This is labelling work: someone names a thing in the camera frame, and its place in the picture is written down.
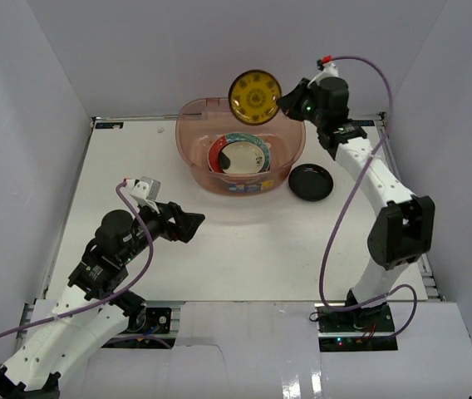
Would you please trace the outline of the yellow patterned plate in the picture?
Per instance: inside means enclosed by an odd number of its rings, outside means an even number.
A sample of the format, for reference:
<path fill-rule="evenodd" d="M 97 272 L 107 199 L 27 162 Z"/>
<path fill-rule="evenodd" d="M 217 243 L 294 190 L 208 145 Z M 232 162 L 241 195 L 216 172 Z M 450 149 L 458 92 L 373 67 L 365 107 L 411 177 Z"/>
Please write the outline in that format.
<path fill-rule="evenodd" d="M 278 113 L 277 100 L 282 96 L 278 80 L 269 72 L 249 70 L 238 75 L 229 88 L 229 109 L 247 126 L 270 122 Z"/>

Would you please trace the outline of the cream floral plate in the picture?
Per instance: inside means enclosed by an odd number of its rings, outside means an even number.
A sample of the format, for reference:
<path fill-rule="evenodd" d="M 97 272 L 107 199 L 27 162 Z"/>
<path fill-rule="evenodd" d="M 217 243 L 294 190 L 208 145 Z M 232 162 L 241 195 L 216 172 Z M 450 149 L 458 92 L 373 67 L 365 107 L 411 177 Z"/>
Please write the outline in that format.
<path fill-rule="evenodd" d="M 228 175 L 256 174 L 262 170 L 264 162 L 264 152 L 247 141 L 228 144 L 218 155 L 220 169 Z"/>

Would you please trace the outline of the red and teal floral plate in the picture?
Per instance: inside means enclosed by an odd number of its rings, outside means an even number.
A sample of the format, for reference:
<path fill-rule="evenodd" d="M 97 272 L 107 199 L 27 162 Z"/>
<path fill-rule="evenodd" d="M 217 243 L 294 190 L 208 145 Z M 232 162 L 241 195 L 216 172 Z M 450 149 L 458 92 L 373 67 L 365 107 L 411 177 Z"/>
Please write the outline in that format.
<path fill-rule="evenodd" d="M 244 133 L 244 132 L 233 132 L 233 133 L 228 133 L 226 135 L 222 135 L 210 146 L 209 152 L 208 152 L 208 155 L 207 155 L 207 161 L 208 161 L 209 169 L 213 172 L 225 174 L 220 169 L 220 166 L 219 166 L 219 163 L 218 163 L 219 152 L 226 145 L 234 143 L 234 142 L 240 142 L 240 141 L 247 141 L 247 142 L 253 143 L 253 144 L 257 145 L 264 152 L 264 155 L 265 155 L 264 166 L 263 166 L 262 170 L 258 173 L 268 171 L 268 169 L 270 167 L 270 163 L 271 163 L 271 154 L 270 154 L 270 149 L 269 149 L 268 145 L 259 136 L 252 135 L 252 134 L 249 134 L 249 133 Z"/>

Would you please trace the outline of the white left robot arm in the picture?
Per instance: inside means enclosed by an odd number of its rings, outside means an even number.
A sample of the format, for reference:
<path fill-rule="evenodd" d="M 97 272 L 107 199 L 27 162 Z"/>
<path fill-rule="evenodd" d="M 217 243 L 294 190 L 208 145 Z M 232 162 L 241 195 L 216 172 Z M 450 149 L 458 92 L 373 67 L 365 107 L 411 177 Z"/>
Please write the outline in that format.
<path fill-rule="evenodd" d="M 22 347 L 0 364 L 0 397 L 58 398 L 61 385 L 100 347 L 145 324 L 145 300 L 120 285 L 128 264 L 158 239 L 188 243 L 203 214 L 173 202 L 141 206 L 136 216 L 107 213 L 49 315 Z"/>

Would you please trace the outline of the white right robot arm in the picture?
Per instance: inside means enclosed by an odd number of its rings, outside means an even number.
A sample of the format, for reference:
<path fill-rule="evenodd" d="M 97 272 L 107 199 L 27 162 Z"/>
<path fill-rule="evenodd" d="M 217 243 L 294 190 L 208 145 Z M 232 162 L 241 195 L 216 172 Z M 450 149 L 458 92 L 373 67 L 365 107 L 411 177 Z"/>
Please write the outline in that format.
<path fill-rule="evenodd" d="M 366 240 L 370 258 L 343 306 L 323 305 L 323 317 L 362 332 L 395 292 L 399 277 L 431 247 L 435 203 L 406 188 L 377 158 L 365 130 L 350 119 L 347 83 L 334 76 L 303 78 L 278 99 L 283 114 L 309 121 L 321 146 L 354 180 L 376 219 Z"/>

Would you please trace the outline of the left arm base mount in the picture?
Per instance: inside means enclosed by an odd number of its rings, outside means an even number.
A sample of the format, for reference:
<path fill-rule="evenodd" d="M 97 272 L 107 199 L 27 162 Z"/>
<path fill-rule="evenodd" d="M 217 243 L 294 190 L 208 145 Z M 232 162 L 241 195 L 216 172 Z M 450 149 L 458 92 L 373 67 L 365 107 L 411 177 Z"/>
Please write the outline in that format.
<path fill-rule="evenodd" d="M 124 349 L 171 349 L 175 338 L 171 332 L 171 308 L 144 308 L 133 316 L 125 331 L 106 346 Z"/>

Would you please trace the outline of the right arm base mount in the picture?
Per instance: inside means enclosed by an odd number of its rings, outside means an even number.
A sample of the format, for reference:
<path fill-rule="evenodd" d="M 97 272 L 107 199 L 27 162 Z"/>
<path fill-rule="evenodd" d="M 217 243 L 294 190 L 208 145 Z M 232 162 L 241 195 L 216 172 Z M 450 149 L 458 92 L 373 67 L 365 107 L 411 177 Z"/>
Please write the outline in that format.
<path fill-rule="evenodd" d="M 391 309 L 387 303 L 376 309 L 362 308 L 353 313 L 331 312 L 324 306 L 309 314 L 317 326 L 321 353 L 394 352 L 398 350 Z"/>

